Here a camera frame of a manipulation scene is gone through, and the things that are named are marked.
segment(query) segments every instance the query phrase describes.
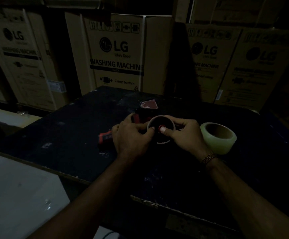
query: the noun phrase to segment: gold bracelet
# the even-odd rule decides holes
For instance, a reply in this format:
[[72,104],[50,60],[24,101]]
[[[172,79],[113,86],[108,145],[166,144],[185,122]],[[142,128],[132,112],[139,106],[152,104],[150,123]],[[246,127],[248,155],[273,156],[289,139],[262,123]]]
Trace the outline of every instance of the gold bracelet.
[[208,162],[210,162],[215,157],[216,157],[215,154],[206,155],[205,158],[203,158],[203,160],[201,161],[201,163],[206,165]]

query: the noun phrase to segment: fingernail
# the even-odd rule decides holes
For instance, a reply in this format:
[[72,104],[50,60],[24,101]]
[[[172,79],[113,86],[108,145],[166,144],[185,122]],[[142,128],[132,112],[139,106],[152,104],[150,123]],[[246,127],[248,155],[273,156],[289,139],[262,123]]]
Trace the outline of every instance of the fingernail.
[[165,130],[166,130],[166,128],[165,128],[165,127],[161,127],[161,128],[160,128],[160,132],[161,132],[161,133],[164,133],[164,132],[165,132]]

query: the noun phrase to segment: clear packing tape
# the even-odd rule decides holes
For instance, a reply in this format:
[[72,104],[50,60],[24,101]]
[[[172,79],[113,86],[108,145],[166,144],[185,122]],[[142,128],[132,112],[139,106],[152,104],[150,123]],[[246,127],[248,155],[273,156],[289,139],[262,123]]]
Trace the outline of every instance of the clear packing tape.
[[201,132],[209,148],[219,155],[227,154],[237,139],[231,129],[212,122],[203,123]]

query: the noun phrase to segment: lg logo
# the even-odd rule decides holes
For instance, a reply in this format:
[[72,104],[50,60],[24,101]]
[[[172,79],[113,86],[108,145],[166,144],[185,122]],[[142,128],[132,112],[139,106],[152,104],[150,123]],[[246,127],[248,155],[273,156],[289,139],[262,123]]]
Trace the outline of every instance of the lg logo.
[[15,38],[16,40],[24,40],[24,37],[22,35],[21,31],[10,31],[7,28],[3,28],[3,33],[4,36],[9,40],[12,41],[13,38]]
[[251,48],[246,53],[246,59],[250,61],[256,60],[258,57],[260,60],[274,61],[276,59],[276,56],[277,56],[277,52],[263,51],[261,53],[261,50],[258,47]]
[[[115,51],[122,51],[122,52],[128,52],[128,43],[127,42],[121,42],[120,43],[120,48],[117,47],[117,41],[114,41],[114,48]],[[99,46],[102,49],[103,52],[110,52],[111,48],[112,48],[112,44],[111,41],[106,38],[106,37],[102,37],[99,41]]]
[[[208,47],[208,45],[206,45],[204,48],[203,54],[210,54],[210,55],[216,55],[217,54],[218,47],[213,46],[210,48],[210,50],[208,50],[208,49],[209,49],[209,47]],[[203,45],[201,43],[193,44],[192,49],[191,49],[193,54],[199,54],[202,52],[202,50],[203,50]]]

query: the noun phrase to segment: hand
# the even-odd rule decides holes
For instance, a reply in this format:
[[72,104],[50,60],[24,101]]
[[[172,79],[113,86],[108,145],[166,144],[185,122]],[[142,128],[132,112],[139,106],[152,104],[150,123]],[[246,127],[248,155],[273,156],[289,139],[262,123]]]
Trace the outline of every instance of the hand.
[[148,123],[134,124],[131,122],[131,113],[119,125],[112,127],[112,137],[119,158],[134,160],[142,156],[148,149],[149,143],[154,136],[154,128],[150,128],[145,134],[139,130],[147,128]]
[[202,161],[207,155],[212,153],[203,140],[200,126],[196,120],[176,118],[166,115],[175,124],[185,126],[182,131],[173,131],[162,127],[160,132],[173,138],[175,143],[184,150],[193,154],[199,161]]

